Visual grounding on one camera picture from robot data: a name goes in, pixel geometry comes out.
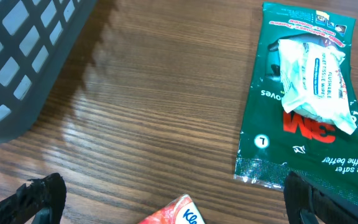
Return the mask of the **small red sachet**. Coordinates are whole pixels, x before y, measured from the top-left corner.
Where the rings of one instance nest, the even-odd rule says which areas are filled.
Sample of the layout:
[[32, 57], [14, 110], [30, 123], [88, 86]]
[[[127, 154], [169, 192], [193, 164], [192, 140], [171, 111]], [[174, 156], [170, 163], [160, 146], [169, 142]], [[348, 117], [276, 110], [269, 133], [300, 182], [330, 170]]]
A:
[[205, 224], [205, 222], [192, 198], [188, 194], [183, 194], [139, 224]]

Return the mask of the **green 3M glove package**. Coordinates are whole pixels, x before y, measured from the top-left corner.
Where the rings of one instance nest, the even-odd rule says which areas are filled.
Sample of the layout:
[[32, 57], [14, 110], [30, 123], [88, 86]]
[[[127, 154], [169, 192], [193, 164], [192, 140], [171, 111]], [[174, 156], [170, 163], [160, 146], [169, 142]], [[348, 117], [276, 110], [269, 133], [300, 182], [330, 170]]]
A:
[[[351, 83], [350, 60], [356, 21], [331, 12], [275, 2], [263, 3], [262, 12], [234, 177], [283, 190], [286, 176], [294, 171], [358, 205], [358, 102]], [[351, 135], [333, 124], [284, 111], [280, 39], [333, 46], [345, 53], [340, 68], [357, 126]]]

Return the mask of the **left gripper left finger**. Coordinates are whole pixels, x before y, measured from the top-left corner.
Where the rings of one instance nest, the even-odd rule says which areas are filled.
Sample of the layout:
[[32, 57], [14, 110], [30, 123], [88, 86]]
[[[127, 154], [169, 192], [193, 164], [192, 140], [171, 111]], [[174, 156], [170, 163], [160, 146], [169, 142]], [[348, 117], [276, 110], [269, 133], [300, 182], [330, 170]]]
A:
[[0, 201], [0, 224], [23, 224], [30, 219], [33, 223], [60, 223], [67, 198], [63, 177], [52, 173], [30, 182]]

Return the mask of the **light green wipes packet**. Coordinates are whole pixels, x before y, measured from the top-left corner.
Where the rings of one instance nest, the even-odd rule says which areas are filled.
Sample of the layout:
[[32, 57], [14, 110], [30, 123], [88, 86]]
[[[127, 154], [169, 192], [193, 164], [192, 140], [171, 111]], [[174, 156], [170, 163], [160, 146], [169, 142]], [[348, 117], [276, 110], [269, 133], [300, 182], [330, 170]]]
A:
[[349, 109], [340, 65], [346, 55], [333, 46], [290, 39], [278, 41], [285, 112], [333, 124], [351, 135], [357, 128]]

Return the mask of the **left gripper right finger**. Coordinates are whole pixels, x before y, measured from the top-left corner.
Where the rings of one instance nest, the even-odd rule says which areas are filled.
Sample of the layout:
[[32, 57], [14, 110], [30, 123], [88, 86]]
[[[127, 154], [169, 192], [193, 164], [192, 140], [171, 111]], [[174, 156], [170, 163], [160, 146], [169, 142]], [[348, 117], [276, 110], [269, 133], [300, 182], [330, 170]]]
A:
[[286, 176], [283, 194], [290, 224], [358, 224], [357, 205], [296, 172]]

